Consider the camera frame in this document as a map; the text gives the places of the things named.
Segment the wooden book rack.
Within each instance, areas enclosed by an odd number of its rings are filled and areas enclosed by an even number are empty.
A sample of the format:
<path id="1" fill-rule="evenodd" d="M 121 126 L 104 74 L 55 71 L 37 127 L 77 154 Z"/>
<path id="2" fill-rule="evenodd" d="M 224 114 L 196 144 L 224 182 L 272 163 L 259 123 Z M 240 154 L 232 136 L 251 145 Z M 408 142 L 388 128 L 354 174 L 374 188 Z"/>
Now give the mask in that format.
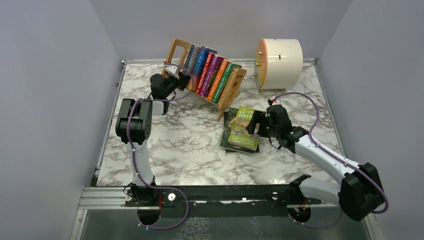
<path id="1" fill-rule="evenodd" d="M 225 110 L 239 94 L 247 71 L 233 61 L 219 56 L 211 48 L 195 48 L 189 42 L 173 39 L 161 75 L 175 77 L 177 88 L 189 90 L 215 105 L 220 121 Z"/>

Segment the lime green 65-storey treehouse book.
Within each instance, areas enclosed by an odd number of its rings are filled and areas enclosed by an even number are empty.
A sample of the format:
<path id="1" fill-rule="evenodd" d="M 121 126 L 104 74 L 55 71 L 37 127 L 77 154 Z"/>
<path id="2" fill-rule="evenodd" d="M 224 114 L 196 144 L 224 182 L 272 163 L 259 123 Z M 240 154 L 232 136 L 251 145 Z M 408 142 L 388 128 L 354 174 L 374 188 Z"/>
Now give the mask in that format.
<path id="1" fill-rule="evenodd" d="M 257 134 L 248 134 L 246 126 L 249 124 L 254 109 L 246 106 L 240 106 L 237 114 L 231 123 L 231 133 L 228 142 L 234 146 L 255 151 L 259 146 L 259 136 Z"/>

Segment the orange Huckleberry Finn book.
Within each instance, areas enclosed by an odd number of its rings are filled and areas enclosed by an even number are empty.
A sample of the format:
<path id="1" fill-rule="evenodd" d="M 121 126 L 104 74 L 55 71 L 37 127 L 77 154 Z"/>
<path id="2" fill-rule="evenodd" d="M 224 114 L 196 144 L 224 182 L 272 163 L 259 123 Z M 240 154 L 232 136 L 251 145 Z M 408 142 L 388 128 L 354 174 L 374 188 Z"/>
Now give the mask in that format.
<path id="1" fill-rule="evenodd" d="M 232 70 L 230 76 L 229 76 L 229 80 L 227 83 L 228 86 L 228 91 L 227 91 L 227 95 L 225 98 L 225 102 L 226 104 L 231 104 L 233 102 L 233 100 L 236 98 L 237 92 L 238 92 L 238 85 L 240 82 L 240 76 L 238 74 L 238 72 L 241 70 L 241 68 L 235 68 Z"/>

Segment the blue sunset cover book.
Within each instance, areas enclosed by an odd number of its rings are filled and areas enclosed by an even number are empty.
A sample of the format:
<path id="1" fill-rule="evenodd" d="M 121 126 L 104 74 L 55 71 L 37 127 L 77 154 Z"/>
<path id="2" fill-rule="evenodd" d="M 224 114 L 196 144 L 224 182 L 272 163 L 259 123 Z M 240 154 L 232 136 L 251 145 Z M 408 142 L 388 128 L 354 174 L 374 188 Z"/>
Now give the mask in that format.
<path id="1" fill-rule="evenodd" d="M 200 47 L 194 64 L 194 68 L 191 73 L 193 76 L 193 81 L 190 81 L 187 86 L 189 90 L 195 91 L 197 89 L 209 53 L 217 54 L 218 51 L 205 46 Z"/>

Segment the red 13-storey treehouse book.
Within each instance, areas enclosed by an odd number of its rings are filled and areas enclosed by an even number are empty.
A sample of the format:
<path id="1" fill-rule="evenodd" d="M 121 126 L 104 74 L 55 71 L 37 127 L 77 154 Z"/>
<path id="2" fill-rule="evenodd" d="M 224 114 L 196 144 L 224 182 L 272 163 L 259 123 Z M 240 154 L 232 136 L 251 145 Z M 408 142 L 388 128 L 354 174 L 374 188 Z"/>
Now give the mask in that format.
<path id="1" fill-rule="evenodd" d="M 201 72 L 201 75 L 200 75 L 200 78 L 199 78 L 199 81 L 198 81 L 198 85 L 197 85 L 197 88 L 196 88 L 196 91 L 195 91 L 198 95 L 200 94 L 200 90 L 202 88 L 202 85 L 203 85 L 204 79 L 206 77 L 209 65 L 211 63 L 211 59 L 213 59 L 215 55 L 216 55 L 215 52 L 209 52 L 208 55 L 207 55 L 207 58 L 206 58 L 204 66 L 203 66 L 203 70 Z"/>

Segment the green 104-storey treehouse book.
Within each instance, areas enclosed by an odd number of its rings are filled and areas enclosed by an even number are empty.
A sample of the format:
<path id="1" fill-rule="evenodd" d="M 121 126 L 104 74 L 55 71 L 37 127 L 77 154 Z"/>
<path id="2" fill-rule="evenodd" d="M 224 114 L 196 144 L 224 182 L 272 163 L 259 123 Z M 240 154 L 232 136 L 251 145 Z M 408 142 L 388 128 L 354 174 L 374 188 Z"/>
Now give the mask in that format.
<path id="1" fill-rule="evenodd" d="M 222 77 L 220 79 L 220 82 L 219 82 L 219 84 L 218 84 L 218 86 L 217 86 L 217 88 L 215 90 L 215 93 L 213 95 L 213 98 L 211 100 L 213 103 L 217 104 L 219 102 L 219 99 L 221 97 L 221 94 L 222 94 L 222 92 L 223 92 L 223 90 L 225 88 L 225 85 L 227 84 L 227 81 L 228 81 L 228 79 L 229 79 L 229 77 L 231 75 L 232 70 L 233 69 L 239 69 L 241 67 L 242 66 L 239 65 L 239 64 L 234 64 L 232 62 L 228 62 L 227 63 L 226 68 L 224 70 L 224 73 L 222 74 Z"/>

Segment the orange 78-storey treehouse book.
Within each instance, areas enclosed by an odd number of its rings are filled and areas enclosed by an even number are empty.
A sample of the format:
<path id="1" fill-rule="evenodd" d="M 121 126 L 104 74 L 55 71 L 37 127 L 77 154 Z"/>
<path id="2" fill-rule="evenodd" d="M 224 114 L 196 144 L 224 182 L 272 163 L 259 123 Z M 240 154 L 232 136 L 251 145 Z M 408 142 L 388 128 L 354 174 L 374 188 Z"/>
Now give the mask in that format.
<path id="1" fill-rule="evenodd" d="M 216 89 L 218 87 L 218 84 L 219 84 L 219 82 L 220 82 L 220 80 L 222 78 L 223 73 L 226 70 L 226 67 L 227 67 L 228 62 L 229 62 L 229 60 L 226 59 L 226 58 L 224 58 L 222 60 L 222 62 L 221 62 L 221 65 L 220 65 L 220 67 L 219 67 L 219 69 L 217 71 L 217 74 L 215 76 L 215 79 L 214 79 L 214 81 L 212 83 L 212 86 L 210 88 L 209 94 L 207 96 L 207 100 L 210 101 L 210 102 L 212 101 L 212 99 L 214 97 L 215 91 L 216 91 Z"/>

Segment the purple 117-storey treehouse book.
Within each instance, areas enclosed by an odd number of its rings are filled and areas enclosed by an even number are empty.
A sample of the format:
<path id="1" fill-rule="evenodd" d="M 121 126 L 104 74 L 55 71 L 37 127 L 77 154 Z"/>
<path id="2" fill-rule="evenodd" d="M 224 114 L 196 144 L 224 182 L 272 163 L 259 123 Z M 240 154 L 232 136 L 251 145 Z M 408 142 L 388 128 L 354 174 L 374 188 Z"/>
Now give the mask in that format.
<path id="1" fill-rule="evenodd" d="M 224 59 L 224 57 L 220 56 L 220 55 L 214 55 L 213 59 L 211 60 L 210 64 L 209 64 L 209 68 L 207 70 L 206 76 L 204 78 L 203 84 L 201 86 L 201 89 L 199 91 L 199 95 L 201 97 L 205 97 L 206 96 L 206 91 L 208 89 L 208 85 L 209 82 L 212 78 L 212 75 L 217 67 L 218 64 L 220 64 L 222 62 L 222 60 Z"/>

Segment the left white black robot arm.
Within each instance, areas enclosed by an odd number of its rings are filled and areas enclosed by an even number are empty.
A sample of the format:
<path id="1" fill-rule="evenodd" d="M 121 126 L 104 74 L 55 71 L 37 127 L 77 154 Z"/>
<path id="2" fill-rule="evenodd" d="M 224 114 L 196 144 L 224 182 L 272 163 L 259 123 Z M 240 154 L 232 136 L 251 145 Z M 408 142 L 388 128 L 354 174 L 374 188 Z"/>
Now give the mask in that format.
<path id="1" fill-rule="evenodd" d="M 157 199 L 155 177 L 151 170 L 148 154 L 148 139 L 152 132 L 152 117 L 164 116 L 169 98 L 176 90 L 183 91 L 191 82 L 191 77 L 179 73 L 177 77 L 154 74 L 150 77 L 150 94 L 147 98 L 135 100 L 124 98 L 118 112 L 115 133 L 130 152 L 133 180 L 126 194 L 138 205 L 149 206 Z"/>

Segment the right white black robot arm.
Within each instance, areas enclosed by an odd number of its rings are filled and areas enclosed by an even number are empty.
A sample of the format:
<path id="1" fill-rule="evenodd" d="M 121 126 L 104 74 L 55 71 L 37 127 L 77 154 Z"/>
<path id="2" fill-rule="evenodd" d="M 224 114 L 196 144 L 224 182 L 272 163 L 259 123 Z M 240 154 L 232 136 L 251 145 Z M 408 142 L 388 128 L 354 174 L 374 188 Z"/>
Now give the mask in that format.
<path id="1" fill-rule="evenodd" d="M 339 207 L 354 221 L 361 221 L 386 205 L 387 197 L 374 165 L 349 160 L 318 142 L 306 129 L 293 126 L 280 104 L 271 105 L 266 111 L 254 110 L 246 130 L 269 141 L 276 140 L 278 149 L 285 148 L 308 159 L 333 178 L 333 182 L 326 182 L 305 175 L 292 181 L 288 190 L 292 202 L 321 200 Z"/>

